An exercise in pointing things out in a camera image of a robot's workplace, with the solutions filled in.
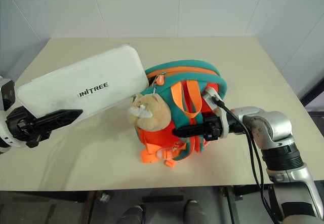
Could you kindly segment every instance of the black cable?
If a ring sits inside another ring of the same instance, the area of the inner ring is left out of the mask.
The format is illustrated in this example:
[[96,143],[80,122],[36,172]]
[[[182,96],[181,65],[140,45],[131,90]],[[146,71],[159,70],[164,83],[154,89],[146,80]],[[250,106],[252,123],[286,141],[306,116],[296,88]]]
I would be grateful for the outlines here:
[[[248,140],[248,146],[249,146],[249,152],[250,152],[250,160],[251,160],[251,167],[252,167],[252,173],[253,173],[253,177],[254,180],[260,190],[260,196],[261,196],[261,200],[262,203],[264,205],[264,208],[266,209],[266,211],[268,212],[271,220],[273,221],[273,223],[275,224],[279,224],[279,221],[276,219],[274,213],[271,211],[271,208],[267,202],[267,200],[264,197],[264,178],[263,178],[263,170],[262,170],[262,165],[261,165],[261,160],[257,151],[257,147],[255,145],[255,142],[253,140],[253,135],[252,133],[246,128],[246,126],[243,124],[243,122],[241,122],[237,116],[235,114],[233,114],[230,109],[228,109],[225,106],[225,103],[223,101],[217,100],[215,97],[212,97],[213,101],[222,109],[224,109],[229,115],[231,115],[231,117],[242,127],[243,132],[245,133],[247,140]],[[256,174],[256,170],[255,170],[255,165],[254,165],[254,155],[253,155],[253,151],[256,155],[257,158],[257,162],[258,162],[258,166],[259,166],[259,171],[260,171],[260,182],[258,181],[257,178],[257,174]]]

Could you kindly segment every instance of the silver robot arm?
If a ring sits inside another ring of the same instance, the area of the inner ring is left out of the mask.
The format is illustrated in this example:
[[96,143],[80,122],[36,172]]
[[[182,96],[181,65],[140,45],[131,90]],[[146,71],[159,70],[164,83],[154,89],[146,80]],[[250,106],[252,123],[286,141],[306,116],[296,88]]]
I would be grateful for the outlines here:
[[231,111],[252,132],[254,141],[261,150],[268,176],[274,183],[269,189],[269,198],[275,216],[280,221],[291,215],[308,215],[322,220],[322,201],[310,171],[295,145],[292,125],[287,116],[257,107],[242,107]]

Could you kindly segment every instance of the white wall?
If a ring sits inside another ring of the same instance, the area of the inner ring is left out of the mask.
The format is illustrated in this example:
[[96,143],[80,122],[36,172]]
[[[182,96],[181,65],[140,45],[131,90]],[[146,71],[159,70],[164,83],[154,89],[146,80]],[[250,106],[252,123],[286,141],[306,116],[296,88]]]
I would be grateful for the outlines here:
[[324,0],[1,0],[0,73],[48,38],[255,35],[298,96],[324,77]]

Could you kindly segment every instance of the plush toy ear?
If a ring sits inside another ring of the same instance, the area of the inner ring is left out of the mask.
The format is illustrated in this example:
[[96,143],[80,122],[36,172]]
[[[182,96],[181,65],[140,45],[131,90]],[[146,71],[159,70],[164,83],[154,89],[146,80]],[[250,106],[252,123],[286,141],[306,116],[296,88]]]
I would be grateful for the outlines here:
[[158,94],[153,94],[153,98],[157,101],[160,102],[160,96]]
[[135,96],[133,96],[133,102],[136,101],[138,98],[141,98],[142,95],[141,94],[136,94]]

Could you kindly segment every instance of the orange fabric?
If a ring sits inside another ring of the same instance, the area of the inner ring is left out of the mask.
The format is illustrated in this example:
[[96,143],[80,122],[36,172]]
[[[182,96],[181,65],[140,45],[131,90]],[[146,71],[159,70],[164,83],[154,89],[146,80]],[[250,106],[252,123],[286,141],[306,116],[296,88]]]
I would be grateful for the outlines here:
[[195,137],[190,137],[190,153],[188,154],[188,157],[192,154],[195,144],[196,144]]
[[160,159],[156,156],[156,154],[149,154],[147,150],[142,151],[141,153],[141,159],[144,163],[151,163],[151,162],[157,162]]
[[177,161],[175,160],[165,160],[164,164],[168,167],[174,168],[176,166]]
[[146,150],[149,154],[155,154],[159,149],[161,149],[159,145],[146,143]]
[[198,73],[208,73],[208,74],[216,74],[216,72],[205,69],[205,68],[197,68],[197,67],[189,67],[189,66],[178,66],[178,67],[172,67],[172,68],[164,68],[159,69],[156,71],[153,71],[147,75],[148,78],[157,76],[159,73],[167,73],[167,75],[173,75],[181,72],[198,72]]
[[183,146],[179,147],[177,150],[181,150],[182,151],[182,150],[185,150],[185,149],[187,149],[187,143],[184,143]]
[[164,159],[170,159],[172,158],[172,153],[170,150],[165,150],[165,157]]
[[[189,94],[189,90],[187,87],[187,81],[181,81],[182,84],[182,89],[183,89],[183,94],[184,94],[184,103],[186,105],[187,110],[190,113],[193,113],[193,108],[192,108],[192,103],[191,103],[191,99],[190,99],[190,94]],[[195,118],[189,118],[189,123],[190,125],[194,125],[197,124],[196,119]]]
[[200,152],[200,137],[199,136],[195,136],[194,150],[198,153]]
[[136,130],[139,135],[138,137],[143,144],[154,143],[164,148],[172,147],[179,141],[179,138],[172,134],[172,130],[175,127],[173,121],[171,121],[165,129],[159,131],[149,132],[138,127],[136,127]]
[[175,83],[171,86],[171,94],[175,105],[180,108],[184,114],[190,119],[196,117],[201,110],[201,95],[199,84],[197,81],[187,81],[187,88],[189,91],[190,99],[195,107],[196,112],[190,113],[183,108],[182,102],[182,84],[181,82]]

